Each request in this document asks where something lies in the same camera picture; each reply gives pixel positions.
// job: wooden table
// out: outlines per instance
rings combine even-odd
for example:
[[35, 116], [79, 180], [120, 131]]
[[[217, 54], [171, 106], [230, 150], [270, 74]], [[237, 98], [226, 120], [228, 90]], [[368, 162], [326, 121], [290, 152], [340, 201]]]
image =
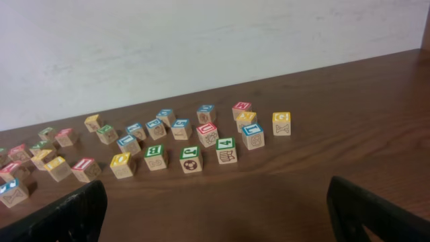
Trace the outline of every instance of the wooden table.
[[[252, 102], [265, 130], [264, 148], [248, 151], [242, 143], [231, 111], [238, 101]], [[139, 153], [136, 175], [118, 180], [108, 163], [120, 150], [88, 133], [88, 115], [0, 132], [0, 147], [32, 145], [47, 126], [75, 128], [79, 142], [58, 153], [71, 165], [81, 157], [102, 165], [108, 208], [100, 241], [334, 241], [325, 202], [333, 175], [430, 218], [430, 52], [411, 50], [100, 114], [124, 136], [125, 126], [148, 122], [162, 108], [173, 108], [195, 128], [202, 104], [216, 105], [221, 137], [236, 137], [237, 164], [219, 165], [214, 147], [202, 148], [203, 172], [186, 175], [179, 151], [200, 142], [195, 131], [190, 141], [173, 140], [169, 132], [144, 142], [144, 149], [165, 144], [168, 169], [150, 172]], [[271, 114], [282, 111], [292, 113], [291, 137], [272, 134]], [[33, 183], [29, 200], [0, 206], [0, 227], [83, 185], [73, 175], [60, 183], [41, 171], [33, 178], [37, 188]]]

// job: printed number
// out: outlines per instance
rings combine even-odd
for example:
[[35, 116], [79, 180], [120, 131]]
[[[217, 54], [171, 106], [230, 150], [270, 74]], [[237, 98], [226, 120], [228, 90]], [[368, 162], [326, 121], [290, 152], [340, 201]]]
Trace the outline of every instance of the printed number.
[[224, 142], [220, 142], [221, 145], [229, 145], [231, 144], [230, 140], [224, 141]]

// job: wood grain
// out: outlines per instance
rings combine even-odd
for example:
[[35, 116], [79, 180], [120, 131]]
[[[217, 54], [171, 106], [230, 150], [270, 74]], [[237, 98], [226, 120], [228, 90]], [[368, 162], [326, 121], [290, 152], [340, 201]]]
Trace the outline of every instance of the wood grain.
[[427, 14], [427, 23], [425, 24], [421, 48], [424, 50], [430, 50], [430, 8]]
[[[100, 113], [124, 136], [125, 127], [162, 108], [195, 128], [197, 108], [215, 104], [218, 132], [236, 138], [239, 162], [219, 165], [215, 147], [200, 145], [204, 170], [189, 175], [179, 152], [199, 144], [195, 130], [190, 140], [174, 140], [170, 131], [146, 139], [144, 150], [165, 145], [169, 168], [150, 172], [140, 152], [136, 175], [121, 180], [108, 167], [117, 144], [89, 133], [88, 115], [0, 132], [0, 147], [32, 145], [46, 126], [74, 128], [77, 144], [58, 153], [70, 165], [93, 157], [103, 169], [108, 208], [100, 241], [334, 241], [325, 203], [333, 175], [430, 218], [429, 80], [430, 53], [411, 50]], [[231, 110], [238, 101], [252, 102], [264, 148], [242, 143]], [[291, 112], [292, 136], [272, 135], [273, 112]], [[83, 185], [73, 175], [59, 183], [42, 171], [32, 177], [29, 200], [0, 206], [0, 227]]]

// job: wooden block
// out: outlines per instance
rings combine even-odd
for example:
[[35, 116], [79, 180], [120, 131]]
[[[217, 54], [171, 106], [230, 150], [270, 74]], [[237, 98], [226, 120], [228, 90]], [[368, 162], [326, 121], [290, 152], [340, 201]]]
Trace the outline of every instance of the wooden block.
[[82, 158], [72, 167], [72, 172], [80, 182], [91, 182], [100, 175], [101, 169], [93, 158]]
[[42, 140], [37, 142], [32, 148], [30, 148], [30, 152], [36, 156], [41, 150], [44, 149], [56, 151], [55, 146], [50, 141]]
[[175, 140], [187, 140], [193, 133], [189, 119], [176, 120], [171, 129]]
[[10, 159], [7, 156], [7, 150], [4, 148], [0, 148], [0, 168], [4, 167], [9, 162], [10, 162]]
[[92, 115], [85, 120], [84, 124], [89, 132], [95, 132], [101, 128], [101, 118], [99, 114]]
[[242, 128], [257, 122], [257, 113], [241, 112], [236, 118], [237, 132], [241, 133]]
[[146, 123], [146, 128], [148, 129], [148, 133], [153, 138], [153, 140], [157, 140], [167, 135], [163, 122], [158, 118]]
[[116, 142], [118, 143], [118, 146], [123, 153], [130, 152], [132, 155], [135, 155], [140, 151], [139, 143], [137, 142], [136, 138], [130, 134], [128, 134], [124, 138], [119, 139]]
[[272, 124], [273, 124], [273, 135], [275, 136], [291, 135], [291, 114], [289, 112], [273, 113]]
[[44, 130], [39, 132], [39, 137], [42, 140], [55, 142], [55, 134], [56, 134], [55, 129], [48, 127], [48, 128], [45, 128]]
[[169, 158], [167, 156], [167, 151], [164, 149], [164, 145], [148, 147], [144, 158], [150, 171], [166, 169], [169, 164]]
[[258, 124], [251, 124], [242, 128], [242, 139], [248, 150], [264, 146], [263, 128]]
[[23, 181], [30, 175], [30, 171], [27, 167], [22, 165], [21, 161], [12, 161], [2, 170], [0, 170], [0, 177], [5, 180], [5, 182], [9, 182], [14, 180], [15, 178]]
[[0, 187], [0, 200], [11, 208], [28, 198], [28, 189], [18, 179], [13, 179]]
[[46, 171], [45, 164], [56, 158], [56, 151], [41, 150], [38, 155], [32, 157], [33, 164], [40, 170]]
[[145, 130], [143, 129], [142, 125], [139, 123], [135, 123], [129, 127], [127, 127], [127, 133], [134, 135], [134, 137], [137, 138], [137, 140], [145, 140], [146, 134]]
[[216, 156], [220, 164], [237, 162], [236, 143], [233, 137], [216, 140]]
[[218, 129], [213, 123], [204, 124], [197, 128], [197, 134], [200, 142], [206, 148], [216, 144], [218, 138]]
[[233, 106], [233, 119], [236, 120], [237, 116], [241, 114], [241, 112], [251, 112], [252, 105], [251, 103], [245, 103], [245, 102], [238, 102], [236, 105]]
[[76, 143], [78, 136], [72, 128], [66, 128], [58, 132], [55, 139], [61, 147], [69, 147]]
[[216, 119], [215, 105], [202, 105], [197, 110], [197, 118], [200, 124], [207, 124], [215, 121]]
[[203, 159], [199, 147], [186, 147], [181, 151], [179, 158], [184, 173], [193, 173], [203, 170]]
[[44, 167], [57, 182], [72, 174], [69, 164], [60, 156], [49, 161]]
[[136, 171], [136, 163], [133, 162], [129, 152], [114, 156], [110, 163], [110, 169], [114, 172], [117, 179], [131, 177]]
[[155, 117], [163, 121], [163, 123], [165, 123], [168, 127], [172, 127], [172, 124], [176, 120], [175, 114], [171, 109], [161, 110]]
[[7, 155], [12, 161], [27, 162], [31, 159], [30, 155], [26, 151], [25, 144], [22, 144], [20, 146], [10, 149]]
[[100, 141], [105, 145], [108, 145], [118, 139], [118, 134], [116, 133], [114, 127], [110, 125], [105, 125], [97, 130], [97, 135], [100, 138]]

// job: wooden alphabet block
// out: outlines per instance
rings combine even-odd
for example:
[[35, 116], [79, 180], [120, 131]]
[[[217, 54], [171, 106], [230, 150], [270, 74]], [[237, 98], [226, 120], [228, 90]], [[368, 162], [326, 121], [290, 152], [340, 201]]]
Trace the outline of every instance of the wooden alphabet block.
[[7, 155], [12, 161], [21, 161], [23, 163], [31, 159], [30, 155], [26, 151], [25, 144], [22, 144], [20, 146], [10, 149]]
[[127, 133], [134, 135], [134, 137], [137, 138], [137, 140], [145, 140], [146, 134], [145, 130], [143, 129], [142, 125], [139, 123], [135, 123], [129, 127], [127, 127]]
[[114, 127], [110, 125], [105, 125], [97, 130], [97, 136], [105, 145], [108, 145], [118, 139], [118, 134], [116, 133]]
[[42, 140], [37, 142], [32, 148], [30, 148], [30, 152], [36, 156], [41, 150], [44, 149], [56, 151], [55, 146], [50, 141]]
[[148, 133], [153, 138], [153, 140], [157, 140], [167, 135], [163, 122], [158, 118], [146, 123], [146, 128], [148, 129]]
[[251, 124], [242, 128], [242, 139], [248, 150], [264, 146], [263, 128], [258, 124]]
[[40, 170], [46, 171], [45, 164], [56, 158], [56, 151], [41, 150], [38, 155], [32, 157], [33, 164]]
[[215, 145], [218, 138], [218, 129], [213, 123], [204, 124], [197, 128], [197, 134], [200, 142], [207, 148]]
[[42, 140], [47, 140], [47, 141], [50, 141], [50, 142], [55, 142], [55, 134], [56, 134], [55, 129], [53, 129], [51, 127], [48, 127], [48, 128], [45, 128], [44, 130], [42, 130], [42, 131], [39, 132], [39, 137]]
[[4, 148], [0, 148], [0, 168], [7, 165], [9, 163], [9, 157], [7, 156], [7, 150]]
[[189, 119], [176, 120], [171, 129], [175, 140], [187, 140], [193, 133]]
[[257, 113], [241, 112], [236, 118], [237, 132], [241, 133], [242, 128], [257, 122]]
[[13, 179], [0, 187], [0, 200], [11, 208], [28, 198], [28, 189], [18, 179]]
[[58, 132], [55, 139], [61, 147], [69, 147], [76, 143], [78, 136], [72, 128], [66, 128]]
[[236, 120], [237, 116], [241, 114], [241, 112], [252, 112], [252, 105], [251, 103], [245, 103], [245, 102], [238, 102], [236, 105], [233, 106], [233, 119]]
[[130, 152], [132, 155], [135, 155], [140, 151], [139, 143], [137, 142], [136, 138], [130, 134], [128, 134], [124, 138], [119, 139], [116, 142], [118, 143], [118, 146], [123, 153]]
[[9, 182], [18, 178], [23, 181], [30, 175], [30, 171], [22, 165], [21, 161], [12, 161], [6, 165], [2, 170], [0, 170], [0, 177]]
[[175, 114], [173, 113], [172, 109], [161, 110], [155, 116], [155, 118], [158, 118], [159, 120], [163, 121], [163, 123], [165, 123], [167, 127], [171, 127], [176, 120]]
[[179, 158], [184, 173], [193, 173], [203, 170], [203, 159], [199, 147], [186, 147], [181, 151]]
[[56, 182], [72, 174], [69, 164], [60, 156], [49, 161], [44, 167]]
[[197, 118], [200, 124], [207, 124], [216, 119], [215, 105], [202, 105], [197, 110]]
[[92, 158], [83, 158], [72, 167], [72, 172], [80, 182], [91, 182], [101, 173], [100, 166]]
[[101, 128], [101, 118], [99, 114], [92, 115], [85, 120], [84, 124], [89, 132], [95, 132]]
[[114, 156], [110, 163], [110, 169], [112, 169], [117, 179], [131, 177], [136, 171], [136, 163], [131, 159], [130, 152], [122, 153]]
[[273, 113], [272, 124], [273, 124], [273, 135], [275, 136], [291, 135], [291, 114], [289, 112]]
[[237, 162], [236, 143], [233, 137], [216, 140], [216, 156], [220, 164]]
[[167, 151], [164, 149], [164, 145], [148, 147], [144, 158], [150, 171], [166, 169], [167, 164], [169, 164], [169, 158], [167, 156]]

